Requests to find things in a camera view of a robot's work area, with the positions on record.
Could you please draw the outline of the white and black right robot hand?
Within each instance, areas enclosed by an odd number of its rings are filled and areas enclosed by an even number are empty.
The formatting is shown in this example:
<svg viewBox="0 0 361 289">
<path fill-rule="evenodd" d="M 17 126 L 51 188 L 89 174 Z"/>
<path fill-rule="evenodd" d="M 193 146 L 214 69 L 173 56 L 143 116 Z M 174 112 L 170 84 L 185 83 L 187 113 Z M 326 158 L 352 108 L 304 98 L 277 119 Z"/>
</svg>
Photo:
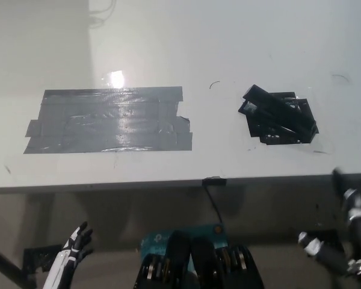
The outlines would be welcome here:
<svg viewBox="0 0 361 289">
<path fill-rule="evenodd" d="M 352 257 L 347 258 L 325 241 L 304 231 L 298 235 L 298 244 L 307 255 L 331 272 L 343 277 L 352 277 L 361 285 L 361 193 L 357 186 L 339 169 L 332 171 L 332 184 L 341 203 L 349 240 L 353 248 Z"/>
</svg>

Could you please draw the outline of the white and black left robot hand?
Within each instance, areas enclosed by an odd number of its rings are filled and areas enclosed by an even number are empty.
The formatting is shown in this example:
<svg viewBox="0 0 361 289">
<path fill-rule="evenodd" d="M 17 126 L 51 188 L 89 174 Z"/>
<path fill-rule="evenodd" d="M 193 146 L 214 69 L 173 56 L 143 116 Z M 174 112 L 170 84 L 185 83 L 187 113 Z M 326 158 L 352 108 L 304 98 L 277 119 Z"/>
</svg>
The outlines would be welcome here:
<svg viewBox="0 0 361 289">
<path fill-rule="evenodd" d="M 45 280 L 43 289 L 69 289 L 79 263 L 93 253 L 89 247 L 92 241 L 92 229 L 87 229 L 88 223 L 79 225 L 57 253 Z"/>
</svg>

